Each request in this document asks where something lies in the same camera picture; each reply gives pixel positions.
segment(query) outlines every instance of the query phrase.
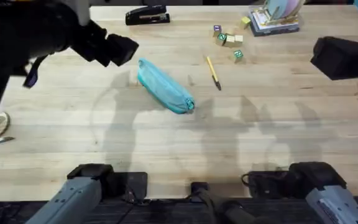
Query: blue pouch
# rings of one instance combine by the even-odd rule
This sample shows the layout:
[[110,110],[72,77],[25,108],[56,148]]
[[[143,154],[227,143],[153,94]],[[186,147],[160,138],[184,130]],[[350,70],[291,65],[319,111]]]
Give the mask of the blue pouch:
[[149,93],[174,113],[182,114],[194,109],[194,98],[187,90],[144,58],[139,59],[137,79]]

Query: black mount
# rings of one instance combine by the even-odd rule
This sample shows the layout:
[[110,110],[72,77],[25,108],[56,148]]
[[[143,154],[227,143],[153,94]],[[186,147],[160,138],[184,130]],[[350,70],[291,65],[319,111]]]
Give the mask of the black mount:
[[253,171],[248,175],[253,198],[305,198],[313,189],[339,185],[346,189],[345,180],[325,162],[292,164],[289,171]]
[[111,165],[81,164],[67,175],[67,179],[75,177],[91,177],[100,180],[102,199],[124,196],[131,192],[134,198],[125,198],[130,202],[143,200],[147,195],[147,173],[114,172]]

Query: black stapler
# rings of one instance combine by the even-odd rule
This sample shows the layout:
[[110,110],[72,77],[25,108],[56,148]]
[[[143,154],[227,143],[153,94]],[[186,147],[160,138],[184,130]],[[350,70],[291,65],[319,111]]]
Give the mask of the black stapler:
[[141,24],[169,23],[170,16],[166,6],[147,6],[134,9],[126,14],[125,23],[127,26]]

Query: wooden tabletop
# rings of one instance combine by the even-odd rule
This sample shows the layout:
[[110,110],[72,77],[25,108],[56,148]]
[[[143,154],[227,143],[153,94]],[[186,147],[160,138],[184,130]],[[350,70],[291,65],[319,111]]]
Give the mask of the wooden tabletop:
[[[358,80],[332,82],[309,63],[318,37],[358,41],[354,6],[305,6],[294,34],[244,35],[245,60],[214,44],[211,29],[235,29],[246,6],[168,7],[170,24],[125,26],[133,7],[94,7],[92,18],[140,47],[117,68],[71,50],[40,66],[39,82],[12,78],[2,106],[12,118],[0,144],[0,200],[48,200],[84,163],[149,174],[149,197],[182,197],[192,181],[244,195],[240,175],[330,163],[358,195]],[[205,57],[223,86],[218,91]],[[165,109],[137,81],[145,57],[194,96],[193,114]]]

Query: yellow pen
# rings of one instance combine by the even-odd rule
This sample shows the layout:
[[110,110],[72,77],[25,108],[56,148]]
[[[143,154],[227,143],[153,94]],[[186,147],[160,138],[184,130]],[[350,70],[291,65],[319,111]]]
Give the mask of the yellow pen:
[[221,86],[221,84],[219,83],[218,77],[216,76],[216,72],[215,72],[214,67],[212,66],[211,59],[210,59],[209,57],[206,57],[206,61],[208,62],[209,69],[211,70],[212,79],[213,79],[214,82],[215,82],[216,88],[218,88],[218,90],[221,91],[221,90],[222,90],[222,86]]

